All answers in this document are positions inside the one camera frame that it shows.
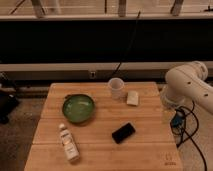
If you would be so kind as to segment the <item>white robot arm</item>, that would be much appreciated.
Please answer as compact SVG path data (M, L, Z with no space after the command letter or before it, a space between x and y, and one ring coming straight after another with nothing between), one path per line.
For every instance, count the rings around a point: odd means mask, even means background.
M213 87L205 82L207 77L208 68L200 61L170 69L165 74L166 85L160 93L163 105L178 108L189 98L213 115Z

